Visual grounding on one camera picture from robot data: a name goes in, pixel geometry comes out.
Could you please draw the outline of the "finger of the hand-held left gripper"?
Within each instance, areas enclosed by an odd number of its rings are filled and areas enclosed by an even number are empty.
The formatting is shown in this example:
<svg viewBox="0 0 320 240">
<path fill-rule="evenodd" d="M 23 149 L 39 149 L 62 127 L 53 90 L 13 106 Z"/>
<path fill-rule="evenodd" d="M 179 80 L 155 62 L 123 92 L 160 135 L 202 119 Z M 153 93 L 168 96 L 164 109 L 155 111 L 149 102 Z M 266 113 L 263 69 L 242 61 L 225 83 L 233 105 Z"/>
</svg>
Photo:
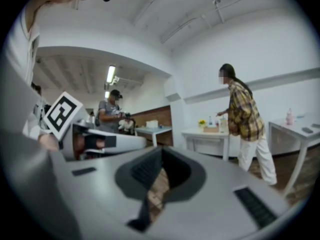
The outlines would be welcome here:
<svg viewBox="0 0 320 240">
<path fill-rule="evenodd" d="M 118 151 L 134 151 L 144 149 L 147 146 L 147 140 L 141 136 L 135 135 L 116 135 L 116 149 Z"/>
</svg>

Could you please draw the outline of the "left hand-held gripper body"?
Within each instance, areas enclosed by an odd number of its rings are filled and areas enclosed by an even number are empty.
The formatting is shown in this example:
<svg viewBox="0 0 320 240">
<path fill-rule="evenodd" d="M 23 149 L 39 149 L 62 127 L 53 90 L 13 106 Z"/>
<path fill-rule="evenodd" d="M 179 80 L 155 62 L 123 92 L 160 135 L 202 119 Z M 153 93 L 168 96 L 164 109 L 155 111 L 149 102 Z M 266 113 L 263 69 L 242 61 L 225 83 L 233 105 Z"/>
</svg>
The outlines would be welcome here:
<svg viewBox="0 0 320 240">
<path fill-rule="evenodd" d="M 84 105 L 67 92 L 63 92 L 52 104 L 44 116 L 48 129 L 56 137 L 58 147 L 67 161 L 76 160 L 73 150 L 73 136 L 82 135 L 85 139 L 85 155 L 101 157 L 108 149 L 116 148 L 117 136 L 95 129 L 95 124 L 88 119 Z M 104 139 L 104 148 L 96 146 L 97 139 Z"/>
</svg>

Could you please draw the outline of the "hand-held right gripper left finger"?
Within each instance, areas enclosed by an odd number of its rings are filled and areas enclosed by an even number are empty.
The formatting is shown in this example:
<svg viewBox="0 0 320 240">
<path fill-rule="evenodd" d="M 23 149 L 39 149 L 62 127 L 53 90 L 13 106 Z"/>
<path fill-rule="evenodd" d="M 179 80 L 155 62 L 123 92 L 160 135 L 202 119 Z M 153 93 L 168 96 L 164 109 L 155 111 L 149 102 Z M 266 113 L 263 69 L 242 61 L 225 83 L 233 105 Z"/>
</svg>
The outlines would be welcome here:
<svg viewBox="0 0 320 240">
<path fill-rule="evenodd" d="M 160 147 L 82 161 L 66 161 L 60 152 L 50 154 L 63 200 L 78 225 L 78 240 L 163 240 L 161 229 L 146 226 L 149 188 L 157 177 L 140 171 L 150 159 L 161 158 Z"/>
</svg>

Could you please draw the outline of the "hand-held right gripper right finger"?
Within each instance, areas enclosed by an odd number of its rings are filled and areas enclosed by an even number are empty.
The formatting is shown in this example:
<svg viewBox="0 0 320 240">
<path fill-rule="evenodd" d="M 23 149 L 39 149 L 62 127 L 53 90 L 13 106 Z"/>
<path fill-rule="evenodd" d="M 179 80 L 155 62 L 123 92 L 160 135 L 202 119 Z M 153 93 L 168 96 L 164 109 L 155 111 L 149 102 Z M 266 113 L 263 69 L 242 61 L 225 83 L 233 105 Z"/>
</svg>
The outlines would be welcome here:
<svg viewBox="0 0 320 240">
<path fill-rule="evenodd" d="M 152 240 L 270 240 L 297 213 L 263 180 L 228 161 L 180 149 L 205 172 L 189 200 L 166 202 L 146 234 Z"/>
</svg>

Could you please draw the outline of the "person's left forearm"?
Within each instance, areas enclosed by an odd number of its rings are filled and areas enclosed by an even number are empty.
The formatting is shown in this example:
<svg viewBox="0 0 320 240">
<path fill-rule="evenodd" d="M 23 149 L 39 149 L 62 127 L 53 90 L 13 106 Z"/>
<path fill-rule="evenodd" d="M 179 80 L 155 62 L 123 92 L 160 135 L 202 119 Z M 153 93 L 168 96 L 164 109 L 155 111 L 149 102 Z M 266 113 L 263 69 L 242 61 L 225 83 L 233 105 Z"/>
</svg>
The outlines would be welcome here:
<svg viewBox="0 0 320 240">
<path fill-rule="evenodd" d="M 57 152 L 59 150 L 58 140 L 53 134 L 41 134 L 38 137 L 38 141 L 49 151 Z"/>
</svg>

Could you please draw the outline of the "person's left hand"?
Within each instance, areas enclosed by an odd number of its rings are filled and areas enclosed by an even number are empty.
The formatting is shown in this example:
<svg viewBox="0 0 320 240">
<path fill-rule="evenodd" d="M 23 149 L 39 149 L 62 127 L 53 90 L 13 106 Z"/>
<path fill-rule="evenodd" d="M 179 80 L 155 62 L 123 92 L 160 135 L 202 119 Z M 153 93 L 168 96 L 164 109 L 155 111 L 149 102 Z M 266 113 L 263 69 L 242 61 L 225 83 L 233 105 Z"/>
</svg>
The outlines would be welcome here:
<svg viewBox="0 0 320 240">
<path fill-rule="evenodd" d="M 99 149 L 105 147 L 104 139 L 97 139 L 95 144 Z M 73 152 L 76 160 L 80 159 L 80 155 L 84 153 L 85 150 L 85 137 L 81 134 L 76 134 L 73 136 Z"/>
</svg>

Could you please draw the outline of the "light blue table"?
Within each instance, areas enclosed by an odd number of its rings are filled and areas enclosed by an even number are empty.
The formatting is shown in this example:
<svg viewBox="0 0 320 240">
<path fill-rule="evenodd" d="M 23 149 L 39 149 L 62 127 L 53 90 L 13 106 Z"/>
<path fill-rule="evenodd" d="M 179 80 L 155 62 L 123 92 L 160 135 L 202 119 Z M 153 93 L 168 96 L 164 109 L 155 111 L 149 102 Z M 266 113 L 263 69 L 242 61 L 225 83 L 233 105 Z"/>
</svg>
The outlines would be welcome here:
<svg viewBox="0 0 320 240">
<path fill-rule="evenodd" d="M 149 127 L 137 127 L 134 130 L 134 134 L 135 136 L 138 135 L 138 133 L 141 134 L 146 134 L 146 135 L 151 135 L 152 137 L 152 144 L 154 147 L 158 146 L 158 142 L 157 142 L 157 135 L 163 134 L 163 133 L 167 133 L 172 131 L 172 127 L 170 126 L 163 126 L 161 128 L 157 127 L 157 128 L 149 128 Z"/>
</svg>

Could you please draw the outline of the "long ceiling lamp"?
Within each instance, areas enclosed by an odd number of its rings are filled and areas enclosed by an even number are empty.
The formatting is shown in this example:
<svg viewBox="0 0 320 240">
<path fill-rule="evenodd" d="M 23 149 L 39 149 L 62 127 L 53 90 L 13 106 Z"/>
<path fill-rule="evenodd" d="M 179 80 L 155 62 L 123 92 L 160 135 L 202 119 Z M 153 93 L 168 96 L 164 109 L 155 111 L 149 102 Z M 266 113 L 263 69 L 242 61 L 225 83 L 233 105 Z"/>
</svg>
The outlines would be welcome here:
<svg viewBox="0 0 320 240">
<path fill-rule="evenodd" d="M 110 65 L 107 72 L 106 82 L 111 83 L 114 79 L 116 67 L 114 65 Z"/>
</svg>

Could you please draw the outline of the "white table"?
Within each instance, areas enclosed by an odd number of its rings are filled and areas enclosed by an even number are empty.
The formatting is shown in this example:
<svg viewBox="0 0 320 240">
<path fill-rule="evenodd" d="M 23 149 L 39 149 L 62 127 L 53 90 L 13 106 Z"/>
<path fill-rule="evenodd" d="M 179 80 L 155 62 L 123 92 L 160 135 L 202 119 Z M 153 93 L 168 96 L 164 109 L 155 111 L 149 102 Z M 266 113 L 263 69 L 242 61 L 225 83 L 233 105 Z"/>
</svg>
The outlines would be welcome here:
<svg viewBox="0 0 320 240">
<path fill-rule="evenodd" d="M 289 194 L 301 172 L 306 158 L 309 143 L 320 139 L 320 128 L 311 127 L 312 124 L 320 125 L 320 114 L 305 114 L 304 118 L 295 119 L 293 125 L 287 125 L 285 121 L 285 119 L 277 119 L 269 121 L 268 123 L 268 142 L 271 152 L 273 149 L 273 129 L 291 136 L 300 142 L 299 154 L 295 163 L 294 170 L 282 193 L 284 197 Z M 303 132 L 302 128 L 304 127 L 311 129 L 313 133 L 307 134 Z"/>
<path fill-rule="evenodd" d="M 182 131 L 188 150 L 200 154 L 220 157 L 227 161 L 239 155 L 240 140 L 225 132 L 204 132 L 202 128 L 191 128 Z"/>
</svg>

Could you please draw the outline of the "person's white shirt torso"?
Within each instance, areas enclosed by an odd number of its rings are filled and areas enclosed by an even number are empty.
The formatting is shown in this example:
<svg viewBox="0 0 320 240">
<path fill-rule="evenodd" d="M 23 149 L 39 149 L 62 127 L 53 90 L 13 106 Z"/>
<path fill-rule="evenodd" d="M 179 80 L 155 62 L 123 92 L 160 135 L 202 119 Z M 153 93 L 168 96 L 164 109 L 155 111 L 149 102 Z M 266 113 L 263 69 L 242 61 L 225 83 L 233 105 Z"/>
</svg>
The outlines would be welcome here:
<svg viewBox="0 0 320 240">
<path fill-rule="evenodd" d="M 41 129 L 33 113 L 40 96 L 31 87 L 40 30 L 36 10 L 26 5 L 14 21 L 0 53 L 0 129 L 38 141 Z"/>
</svg>

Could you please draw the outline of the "pink bottle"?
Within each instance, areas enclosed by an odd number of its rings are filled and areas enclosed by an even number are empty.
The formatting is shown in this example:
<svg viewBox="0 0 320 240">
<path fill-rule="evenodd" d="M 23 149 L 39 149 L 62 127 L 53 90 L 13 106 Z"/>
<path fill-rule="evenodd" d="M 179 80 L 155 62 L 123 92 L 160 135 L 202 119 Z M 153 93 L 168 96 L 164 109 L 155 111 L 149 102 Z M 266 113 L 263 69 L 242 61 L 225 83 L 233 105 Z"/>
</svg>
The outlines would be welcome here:
<svg viewBox="0 0 320 240">
<path fill-rule="evenodd" d="M 292 109 L 290 108 L 286 114 L 286 124 L 288 126 L 293 125 L 294 121 L 295 121 L 295 119 L 294 119 L 294 116 L 292 113 Z"/>
</svg>

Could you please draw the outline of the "ceiling conduit pipe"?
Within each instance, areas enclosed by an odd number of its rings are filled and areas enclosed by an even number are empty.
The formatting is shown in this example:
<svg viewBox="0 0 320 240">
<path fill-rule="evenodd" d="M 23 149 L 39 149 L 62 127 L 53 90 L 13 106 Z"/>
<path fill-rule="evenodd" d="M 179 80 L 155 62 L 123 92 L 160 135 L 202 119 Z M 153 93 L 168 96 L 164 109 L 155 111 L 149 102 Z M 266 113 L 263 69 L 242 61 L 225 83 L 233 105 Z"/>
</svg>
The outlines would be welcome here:
<svg viewBox="0 0 320 240">
<path fill-rule="evenodd" d="M 221 22 L 222 24 L 224 24 L 224 23 L 225 23 L 225 19 L 224 19 L 222 13 L 221 13 L 221 10 L 220 10 L 220 7 L 219 7 L 219 3 L 221 2 L 221 0 L 211 0 L 211 1 L 212 1 L 212 4 L 213 4 L 214 7 L 215 7 L 215 11 L 216 11 L 217 14 L 218 14 L 218 17 L 219 17 L 219 19 L 220 19 L 220 22 Z"/>
</svg>

